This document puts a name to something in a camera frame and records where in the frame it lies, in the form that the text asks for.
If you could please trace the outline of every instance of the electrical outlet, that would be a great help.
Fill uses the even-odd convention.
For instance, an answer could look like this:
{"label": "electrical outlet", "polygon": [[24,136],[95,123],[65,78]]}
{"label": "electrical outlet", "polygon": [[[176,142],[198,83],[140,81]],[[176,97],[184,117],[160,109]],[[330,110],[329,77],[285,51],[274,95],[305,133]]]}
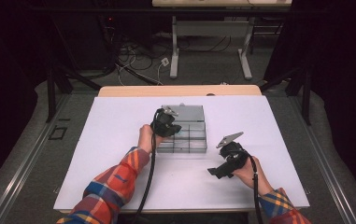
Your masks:
{"label": "electrical outlet", "polygon": [[161,60],[161,63],[163,64],[163,66],[169,65],[169,61],[168,61],[167,58],[163,58],[163,59]]}

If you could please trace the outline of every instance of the controller cable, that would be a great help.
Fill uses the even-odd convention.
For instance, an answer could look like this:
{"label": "controller cable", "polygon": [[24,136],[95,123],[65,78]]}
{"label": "controller cable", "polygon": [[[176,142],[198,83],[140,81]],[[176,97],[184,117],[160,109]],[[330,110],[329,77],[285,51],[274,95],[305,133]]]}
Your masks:
{"label": "controller cable", "polygon": [[151,129],[153,130],[153,133],[151,135],[151,166],[150,166],[150,173],[149,173],[149,178],[148,178],[148,184],[146,185],[145,193],[143,194],[142,202],[139,205],[139,208],[136,211],[136,215],[134,217],[134,220],[132,221],[132,224],[136,223],[137,218],[139,217],[140,213],[142,212],[143,206],[145,206],[146,199],[149,194],[150,190],[150,185],[151,185],[151,179],[154,173],[154,164],[155,164],[155,146],[156,146],[156,140],[155,140],[155,120],[157,118],[157,114],[162,111],[162,109],[158,109],[153,118],[153,122],[151,124]]}
{"label": "controller cable", "polygon": [[250,156],[248,153],[248,156],[250,158],[250,162],[252,164],[253,168],[253,195],[254,195],[254,206],[256,208],[256,216],[259,224],[263,224],[263,219],[262,219],[262,214],[260,211],[260,206],[259,206],[259,179],[258,179],[258,174],[257,174],[257,167],[256,167],[256,162],[254,161],[253,157]]}

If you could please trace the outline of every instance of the left hand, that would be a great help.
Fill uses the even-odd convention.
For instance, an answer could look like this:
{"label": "left hand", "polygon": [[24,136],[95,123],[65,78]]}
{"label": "left hand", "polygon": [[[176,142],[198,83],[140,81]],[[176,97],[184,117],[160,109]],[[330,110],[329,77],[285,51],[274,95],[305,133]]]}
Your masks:
{"label": "left hand", "polygon": [[[151,146],[152,134],[153,131],[148,124],[144,124],[139,130],[139,140],[137,146],[147,151],[149,154],[152,151],[152,146]],[[164,139],[161,136],[155,135],[155,147],[157,148],[163,140]]]}

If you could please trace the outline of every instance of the black handheld controller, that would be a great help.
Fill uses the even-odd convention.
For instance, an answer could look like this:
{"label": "black handheld controller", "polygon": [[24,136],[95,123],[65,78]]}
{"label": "black handheld controller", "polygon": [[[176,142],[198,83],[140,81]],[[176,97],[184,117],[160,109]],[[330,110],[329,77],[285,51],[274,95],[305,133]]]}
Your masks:
{"label": "black handheld controller", "polygon": [[233,176],[231,173],[234,170],[243,167],[249,156],[249,153],[239,143],[236,142],[231,142],[222,147],[220,154],[226,160],[226,162],[218,168],[207,169],[218,179],[224,176],[231,178]]}
{"label": "black handheld controller", "polygon": [[175,133],[180,132],[181,126],[172,124],[175,118],[169,110],[160,108],[157,110],[157,117],[151,123],[151,129],[161,137],[169,137]]}

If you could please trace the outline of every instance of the hand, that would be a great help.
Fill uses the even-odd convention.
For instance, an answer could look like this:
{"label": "hand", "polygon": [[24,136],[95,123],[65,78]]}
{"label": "hand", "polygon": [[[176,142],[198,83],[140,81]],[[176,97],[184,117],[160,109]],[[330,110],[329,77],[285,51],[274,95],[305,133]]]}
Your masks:
{"label": "hand", "polygon": [[[149,154],[152,151],[151,146],[151,137],[152,137],[152,129],[148,124],[143,125],[139,130],[139,140],[137,146],[147,151]],[[155,147],[157,148],[160,143],[163,141],[163,138],[159,135],[155,135]]]}
{"label": "hand", "polygon": [[[253,160],[256,162],[256,168],[257,168],[257,174],[258,174],[258,190],[260,196],[263,196],[274,189],[271,187],[270,183],[268,183],[267,178],[265,177],[264,171],[262,169],[262,166],[260,165],[259,159],[256,157],[253,157]],[[251,165],[250,158],[247,159],[247,162],[245,165],[240,168],[236,169],[232,172],[233,175],[236,175],[241,179],[244,184],[246,184],[248,187],[253,189],[253,168]]]}

